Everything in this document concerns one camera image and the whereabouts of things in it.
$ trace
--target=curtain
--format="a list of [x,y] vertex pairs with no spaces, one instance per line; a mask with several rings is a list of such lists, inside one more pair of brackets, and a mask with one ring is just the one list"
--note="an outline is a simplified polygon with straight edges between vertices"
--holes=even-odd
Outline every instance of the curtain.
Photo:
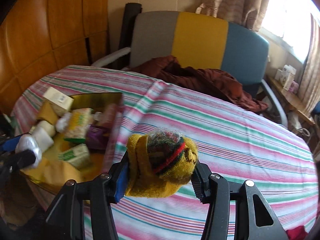
[[311,46],[298,91],[298,97],[311,112],[320,101],[320,27],[313,18]]
[[269,0],[202,0],[197,13],[237,23],[257,32],[266,14]]

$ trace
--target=tissue box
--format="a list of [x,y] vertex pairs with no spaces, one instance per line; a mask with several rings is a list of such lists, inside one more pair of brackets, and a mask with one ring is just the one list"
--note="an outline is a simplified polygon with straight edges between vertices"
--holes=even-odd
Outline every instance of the tissue box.
[[44,93],[43,98],[48,101],[58,116],[63,116],[70,111],[73,99],[53,87]]
[[294,67],[290,65],[284,65],[279,80],[280,83],[285,87],[285,90],[288,90],[290,88],[296,72],[297,70]]
[[280,80],[281,73],[282,73],[282,70],[277,69],[277,73],[276,73],[276,76],[275,76],[275,80],[277,80],[277,81],[279,81],[279,80]]
[[299,84],[295,81],[292,81],[291,86],[288,91],[293,94],[297,94],[298,89],[299,89]]

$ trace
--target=brown cloth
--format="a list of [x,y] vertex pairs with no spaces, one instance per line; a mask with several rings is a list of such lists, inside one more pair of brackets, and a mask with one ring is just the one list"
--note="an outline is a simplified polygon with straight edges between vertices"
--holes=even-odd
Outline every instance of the brown cloth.
[[242,84],[229,73],[219,69],[182,68],[172,55],[153,58],[130,71],[220,98],[254,113],[268,108],[266,103],[253,99],[243,91]]

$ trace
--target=purple package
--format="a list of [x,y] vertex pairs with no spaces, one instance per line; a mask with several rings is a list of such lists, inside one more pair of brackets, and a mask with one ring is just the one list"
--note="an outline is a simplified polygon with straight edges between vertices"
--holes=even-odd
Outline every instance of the purple package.
[[295,81],[292,81],[291,86],[288,91],[293,94],[296,94],[298,92],[298,89],[299,89],[299,84]]
[[105,150],[108,145],[110,128],[91,125],[85,136],[85,144],[89,149]]

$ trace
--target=white box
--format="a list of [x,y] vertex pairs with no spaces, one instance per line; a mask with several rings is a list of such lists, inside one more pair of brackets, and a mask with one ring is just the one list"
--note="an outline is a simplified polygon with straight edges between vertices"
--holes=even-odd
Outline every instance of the white box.
[[275,80],[277,80],[277,81],[279,81],[279,80],[280,80],[281,73],[282,73],[282,70],[277,69],[277,73],[276,73],[276,76],[275,76]]
[[60,117],[70,111],[73,102],[73,98],[53,87],[49,87],[46,93],[44,93],[43,98],[50,103],[52,109]]
[[285,84],[286,84],[286,87],[287,86],[289,86],[289,88],[290,88],[290,86],[291,86],[291,83],[292,83],[292,81],[293,81],[293,79],[294,79],[294,75],[296,74],[296,72],[297,72],[297,70],[294,68],[294,67],[292,67],[292,66],[290,66],[290,65],[284,65],[284,67],[283,67],[283,69],[282,69],[282,73],[281,73],[281,75],[280,75],[280,83],[284,86]]

